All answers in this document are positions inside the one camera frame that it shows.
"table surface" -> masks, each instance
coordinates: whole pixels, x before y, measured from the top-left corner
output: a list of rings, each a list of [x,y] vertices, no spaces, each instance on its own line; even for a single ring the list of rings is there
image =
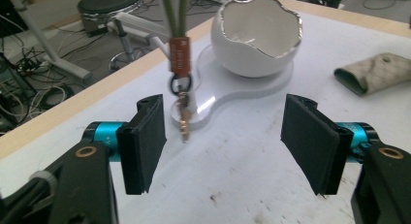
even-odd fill
[[[150,192],[124,194],[121,167],[111,163],[121,223],[352,223],[350,199],[361,166],[347,164],[338,195],[316,197],[279,140],[285,94],[319,103],[334,121],[373,126],[382,141],[411,152],[411,84],[359,97],[343,87],[333,69],[380,52],[411,56],[407,24],[280,0],[298,12],[303,41],[290,83],[254,100],[232,101],[181,142],[172,124],[171,74],[159,50],[82,91],[0,138],[0,192],[15,192],[76,144],[93,121],[128,121],[140,99],[164,94],[168,141]],[[211,20],[189,31],[193,63],[209,45]]]

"black cushioned seat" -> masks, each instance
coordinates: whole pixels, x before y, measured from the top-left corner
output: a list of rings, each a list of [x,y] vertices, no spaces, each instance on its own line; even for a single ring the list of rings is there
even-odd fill
[[[83,14],[107,14],[118,12],[140,0],[81,0],[78,9]]]
[[[124,31],[121,21],[115,16],[119,13],[130,13],[137,9],[142,0],[80,0],[78,10],[88,36],[107,33],[109,22],[113,22],[117,29],[124,51],[117,54],[110,62],[112,71],[120,69],[119,63],[128,64],[143,55],[139,48],[132,48],[127,33]]]

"rolled fabric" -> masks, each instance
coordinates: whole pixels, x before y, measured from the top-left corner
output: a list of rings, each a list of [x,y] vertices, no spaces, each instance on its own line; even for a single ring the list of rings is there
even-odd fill
[[[334,71],[335,78],[363,96],[411,80],[411,60],[385,52]]]

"electronic equipment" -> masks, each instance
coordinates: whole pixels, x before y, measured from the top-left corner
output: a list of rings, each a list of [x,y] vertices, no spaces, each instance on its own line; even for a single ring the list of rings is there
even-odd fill
[[[36,94],[36,90],[14,69],[3,53],[0,53],[0,94],[12,104],[16,104],[15,96],[24,101]]]
[[[0,53],[0,130],[14,129],[17,120],[8,112],[13,112],[13,107],[18,102],[26,101],[36,94],[36,90],[14,68],[13,64]]]
[[[27,30],[27,26],[18,15],[17,11],[15,10],[15,6],[13,6],[10,0],[0,0],[0,15],[9,20],[6,21],[4,18],[0,17],[0,38],[21,32],[21,29],[19,27]]]
[[[347,158],[363,164],[351,205],[357,223],[411,223],[411,154],[366,123],[334,123],[317,103],[287,95],[281,141],[315,194],[336,194]]]

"white ceramic bowl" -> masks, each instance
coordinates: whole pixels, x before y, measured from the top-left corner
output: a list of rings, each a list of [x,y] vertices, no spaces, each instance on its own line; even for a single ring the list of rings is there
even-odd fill
[[[229,0],[217,12],[211,45],[229,71],[249,78],[290,68],[302,40],[297,13],[277,0]]]

